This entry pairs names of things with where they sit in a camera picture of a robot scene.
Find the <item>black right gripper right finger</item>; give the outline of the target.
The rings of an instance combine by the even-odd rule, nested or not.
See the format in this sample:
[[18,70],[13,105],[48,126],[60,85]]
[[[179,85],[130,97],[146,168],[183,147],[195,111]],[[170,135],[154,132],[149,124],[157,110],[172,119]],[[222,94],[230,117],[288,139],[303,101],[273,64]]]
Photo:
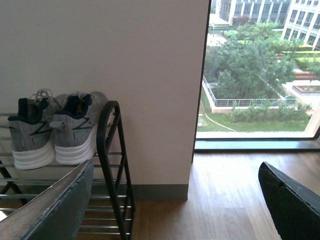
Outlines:
[[320,196],[271,164],[258,170],[262,194],[282,240],[320,238]]

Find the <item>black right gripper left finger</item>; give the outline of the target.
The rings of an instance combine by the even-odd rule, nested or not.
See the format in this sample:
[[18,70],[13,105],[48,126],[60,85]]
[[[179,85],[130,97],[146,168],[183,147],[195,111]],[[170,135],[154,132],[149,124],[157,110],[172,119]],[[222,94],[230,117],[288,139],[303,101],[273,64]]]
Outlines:
[[75,240],[91,196],[90,160],[0,222],[2,240]]

